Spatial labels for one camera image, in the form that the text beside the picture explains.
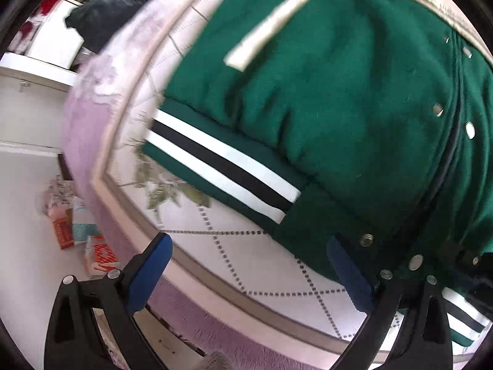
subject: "metal button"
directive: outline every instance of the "metal button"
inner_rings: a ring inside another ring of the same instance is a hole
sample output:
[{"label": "metal button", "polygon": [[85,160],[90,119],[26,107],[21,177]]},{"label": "metal button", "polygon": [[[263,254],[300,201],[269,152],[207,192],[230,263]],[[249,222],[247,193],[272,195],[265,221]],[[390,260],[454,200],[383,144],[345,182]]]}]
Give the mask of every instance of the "metal button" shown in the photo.
[{"label": "metal button", "polygon": [[391,280],[392,277],[394,276],[392,274],[392,271],[389,271],[389,270],[382,270],[380,271],[380,276],[384,279],[384,280]]},{"label": "metal button", "polygon": [[373,243],[373,235],[371,234],[364,234],[361,239],[359,240],[359,244],[363,246],[364,248],[368,248]]},{"label": "metal button", "polygon": [[435,114],[438,118],[440,118],[440,117],[442,116],[442,114],[443,114],[443,107],[442,107],[442,105],[440,105],[440,104],[435,104],[435,105],[433,106],[433,113],[434,113],[434,114]]},{"label": "metal button", "polygon": [[409,269],[411,271],[416,271],[423,264],[423,259],[424,258],[422,254],[416,254],[415,256],[413,256],[409,261]]},{"label": "metal button", "polygon": [[121,271],[116,269],[116,268],[113,270],[110,270],[110,271],[108,271],[108,278],[110,280],[115,280],[120,276],[120,273],[121,273]]},{"label": "metal button", "polygon": [[65,285],[71,284],[73,282],[73,275],[67,275],[63,278],[62,282]]},{"label": "metal button", "polygon": [[437,283],[436,277],[432,275],[428,275],[426,280],[428,281],[429,284],[435,285]]},{"label": "metal button", "polygon": [[464,47],[462,48],[462,52],[463,52],[464,54],[466,54],[467,58],[471,58],[471,57],[472,57],[471,50],[469,50],[467,47],[465,47],[465,46],[464,46]]},{"label": "metal button", "polygon": [[472,139],[476,136],[476,130],[474,129],[474,125],[472,124],[472,122],[468,122],[467,124],[465,124],[465,132],[467,133],[467,137],[469,139]]}]

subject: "purple fabric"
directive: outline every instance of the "purple fabric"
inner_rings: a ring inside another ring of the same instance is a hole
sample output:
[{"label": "purple fabric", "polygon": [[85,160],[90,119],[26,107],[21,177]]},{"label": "purple fabric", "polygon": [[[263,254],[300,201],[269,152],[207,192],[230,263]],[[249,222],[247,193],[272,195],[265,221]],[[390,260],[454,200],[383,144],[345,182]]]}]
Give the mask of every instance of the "purple fabric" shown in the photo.
[{"label": "purple fabric", "polygon": [[[102,101],[102,97],[96,96],[94,91],[94,87],[101,82],[101,72],[105,72],[106,63],[104,55],[95,56],[81,69],[77,84],[65,104],[63,148],[79,194],[94,215],[106,241],[120,261],[127,263],[137,251],[90,186],[114,98],[106,96]],[[103,77],[108,79],[108,76],[111,77],[111,74],[106,72]],[[312,366],[257,344],[222,324],[163,278],[149,304],[172,327],[205,352],[223,352],[236,370],[315,370]]]}]

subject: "beige border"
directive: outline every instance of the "beige border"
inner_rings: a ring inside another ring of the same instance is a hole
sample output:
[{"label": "beige border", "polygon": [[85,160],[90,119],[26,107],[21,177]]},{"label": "beige border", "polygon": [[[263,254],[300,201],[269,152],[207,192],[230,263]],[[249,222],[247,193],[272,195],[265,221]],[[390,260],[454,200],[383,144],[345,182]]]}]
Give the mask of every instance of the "beige border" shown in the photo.
[{"label": "beige border", "polygon": [[[194,1],[186,0],[181,9],[176,11],[174,17],[168,22],[168,26],[161,29],[156,35],[146,56],[137,65],[137,69],[133,71],[134,75],[128,81],[129,88],[122,98],[125,103],[115,112],[104,131],[102,147],[94,167],[91,184],[95,192],[138,252],[144,251],[158,230],[140,211],[135,210],[135,206],[112,182],[105,171],[118,125],[125,114],[128,102],[131,101],[142,73],[162,39]],[[128,204],[133,210],[125,210],[124,207]],[[250,299],[210,273],[178,246],[173,247],[173,258],[163,275],[202,309],[225,325],[241,332],[255,342],[299,362],[329,369],[348,346],[346,341],[301,325]],[[379,352],[374,363],[383,363],[387,356],[388,352]],[[463,362],[470,357],[472,355],[455,356],[454,362]]]}]

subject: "black bag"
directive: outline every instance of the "black bag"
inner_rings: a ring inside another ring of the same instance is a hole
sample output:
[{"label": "black bag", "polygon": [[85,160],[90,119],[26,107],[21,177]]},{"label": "black bag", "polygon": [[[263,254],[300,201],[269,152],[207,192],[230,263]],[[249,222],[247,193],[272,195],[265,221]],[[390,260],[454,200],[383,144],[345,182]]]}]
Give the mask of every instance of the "black bag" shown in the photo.
[{"label": "black bag", "polygon": [[83,46],[99,53],[109,39],[149,0],[90,0],[65,18],[84,39]]}]

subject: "green jacket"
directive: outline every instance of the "green jacket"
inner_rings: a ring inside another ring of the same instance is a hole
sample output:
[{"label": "green jacket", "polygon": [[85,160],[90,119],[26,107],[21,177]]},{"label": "green jacket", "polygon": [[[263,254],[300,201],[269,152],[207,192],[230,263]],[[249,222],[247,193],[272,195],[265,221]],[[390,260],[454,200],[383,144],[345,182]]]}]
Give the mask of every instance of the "green jacket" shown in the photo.
[{"label": "green jacket", "polygon": [[225,0],[167,87],[144,152],[328,278],[337,233],[375,271],[462,291],[437,252],[446,240],[493,248],[490,66],[412,0],[308,0],[244,70],[228,66],[283,1]]}]

